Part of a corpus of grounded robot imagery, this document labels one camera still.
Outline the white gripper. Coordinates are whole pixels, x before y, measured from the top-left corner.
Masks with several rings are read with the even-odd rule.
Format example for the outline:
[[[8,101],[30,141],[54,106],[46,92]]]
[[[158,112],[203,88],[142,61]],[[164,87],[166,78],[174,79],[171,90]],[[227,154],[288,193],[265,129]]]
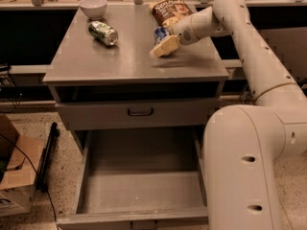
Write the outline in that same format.
[[[190,45],[199,41],[193,31],[193,16],[187,16],[169,28],[172,35],[165,37],[150,51],[152,58],[161,58],[170,55],[182,45]]]

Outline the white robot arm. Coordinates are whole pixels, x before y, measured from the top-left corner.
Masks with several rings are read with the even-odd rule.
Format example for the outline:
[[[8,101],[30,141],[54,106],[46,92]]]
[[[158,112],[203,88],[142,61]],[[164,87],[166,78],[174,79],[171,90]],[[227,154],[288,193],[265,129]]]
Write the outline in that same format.
[[[208,36],[230,35],[253,105],[216,111],[202,142],[210,230],[283,230],[273,162],[307,149],[307,98],[250,21],[246,0],[214,0],[171,26],[154,58]]]

